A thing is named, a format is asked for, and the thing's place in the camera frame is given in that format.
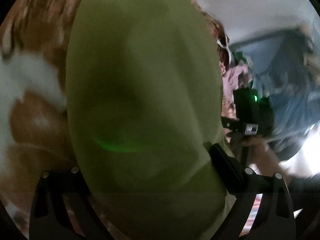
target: hand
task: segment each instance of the hand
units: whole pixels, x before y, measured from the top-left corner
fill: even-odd
[[[265,159],[269,153],[269,145],[265,142],[261,135],[245,137],[240,142],[243,147],[251,147],[251,154],[249,156],[249,163],[258,163]]]
[[[241,159],[241,153],[243,146],[241,145],[243,134],[240,132],[230,132],[227,134],[230,137],[229,148],[238,161]]]

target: pink cloth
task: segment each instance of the pink cloth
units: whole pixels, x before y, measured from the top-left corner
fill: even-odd
[[[222,76],[225,103],[231,105],[233,103],[233,90],[247,87],[251,80],[252,77],[246,65],[229,68]]]

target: green fabric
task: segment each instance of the green fabric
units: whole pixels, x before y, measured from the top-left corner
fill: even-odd
[[[243,55],[242,51],[232,52],[233,59],[236,65],[239,65],[239,62],[242,60],[245,64],[248,63],[247,58]]]
[[[66,84],[77,161],[112,223],[194,240],[217,222],[226,191],[203,143],[223,142],[219,57],[188,0],[82,0]]]

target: finger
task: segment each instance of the finger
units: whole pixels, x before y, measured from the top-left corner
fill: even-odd
[[[229,138],[231,138],[234,133],[235,133],[235,132],[228,132],[228,133],[226,134],[226,136],[229,137]]]
[[[257,145],[257,144],[261,144],[261,143],[263,143],[262,137],[247,137],[241,141],[241,145],[245,146],[245,147]]]

